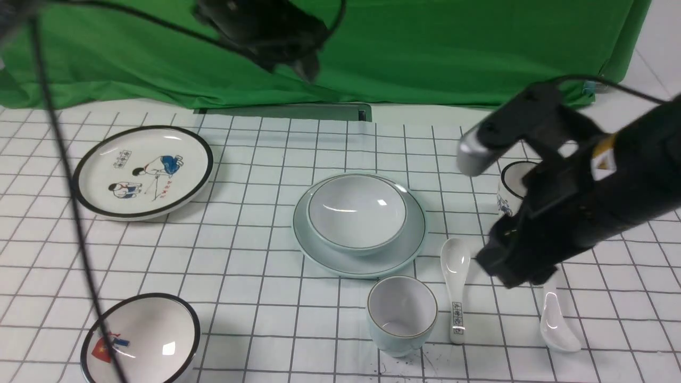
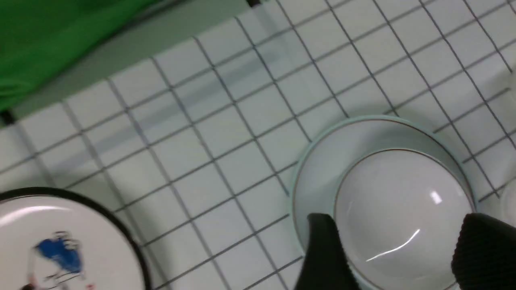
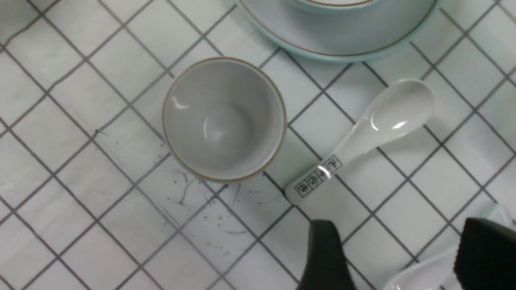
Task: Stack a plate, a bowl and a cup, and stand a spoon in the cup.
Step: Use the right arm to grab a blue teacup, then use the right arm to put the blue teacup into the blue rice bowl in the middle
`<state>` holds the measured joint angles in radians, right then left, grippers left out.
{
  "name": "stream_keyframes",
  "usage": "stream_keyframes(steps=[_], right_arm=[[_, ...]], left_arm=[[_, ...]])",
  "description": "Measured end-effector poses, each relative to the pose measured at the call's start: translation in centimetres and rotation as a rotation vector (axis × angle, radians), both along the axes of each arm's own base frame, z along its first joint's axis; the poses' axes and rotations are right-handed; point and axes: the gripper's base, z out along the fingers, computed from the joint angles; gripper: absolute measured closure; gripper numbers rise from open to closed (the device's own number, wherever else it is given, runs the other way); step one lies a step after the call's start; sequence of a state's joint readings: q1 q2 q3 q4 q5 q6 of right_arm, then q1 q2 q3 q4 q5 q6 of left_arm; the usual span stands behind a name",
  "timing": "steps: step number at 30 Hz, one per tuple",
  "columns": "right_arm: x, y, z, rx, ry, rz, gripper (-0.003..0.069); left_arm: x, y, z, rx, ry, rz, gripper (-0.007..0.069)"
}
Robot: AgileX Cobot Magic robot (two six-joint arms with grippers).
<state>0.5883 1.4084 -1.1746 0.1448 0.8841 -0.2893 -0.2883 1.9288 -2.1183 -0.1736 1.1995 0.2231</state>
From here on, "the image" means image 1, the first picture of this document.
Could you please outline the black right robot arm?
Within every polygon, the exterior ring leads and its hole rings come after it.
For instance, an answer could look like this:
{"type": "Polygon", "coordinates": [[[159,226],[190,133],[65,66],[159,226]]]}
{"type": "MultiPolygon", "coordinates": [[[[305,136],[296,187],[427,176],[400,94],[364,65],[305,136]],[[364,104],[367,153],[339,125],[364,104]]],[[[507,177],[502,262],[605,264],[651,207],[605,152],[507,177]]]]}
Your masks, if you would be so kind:
{"type": "Polygon", "coordinates": [[[506,288],[545,283],[560,262],[679,208],[679,97],[614,134],[559,101],[513,100],[477,128],[496,160],[520,140],[542,158],[475,257],[506,288]]]}

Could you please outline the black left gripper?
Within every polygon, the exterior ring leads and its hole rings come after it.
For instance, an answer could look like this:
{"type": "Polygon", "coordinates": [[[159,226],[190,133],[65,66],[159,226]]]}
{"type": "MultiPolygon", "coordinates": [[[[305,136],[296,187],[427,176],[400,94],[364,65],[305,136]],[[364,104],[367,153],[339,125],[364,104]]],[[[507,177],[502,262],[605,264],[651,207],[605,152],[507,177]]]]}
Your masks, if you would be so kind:
{"type": "Polygon", "coordinates": [[[286,65],[312,83],[320,72],[318,53],[330,29],[290,1],[197,1],[195,19],[218,34],[224,46],[273,73],[286,65]]]}

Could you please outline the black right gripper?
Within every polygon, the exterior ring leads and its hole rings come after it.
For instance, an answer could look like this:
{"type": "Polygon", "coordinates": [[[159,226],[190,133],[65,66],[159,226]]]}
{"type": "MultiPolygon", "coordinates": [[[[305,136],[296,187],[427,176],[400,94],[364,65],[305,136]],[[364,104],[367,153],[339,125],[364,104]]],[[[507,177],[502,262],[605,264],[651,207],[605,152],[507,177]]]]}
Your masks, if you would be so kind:
{"type": "Polygon", "coordinates": [[[606,155],[615,171],[598,168],[591,151],[544,160],[525,178],[520,210],[492,226],[489,243],[475,260],[507,288],[541,284],[555,265],[626,229],[622,191],[626,167],[606,155]]]}

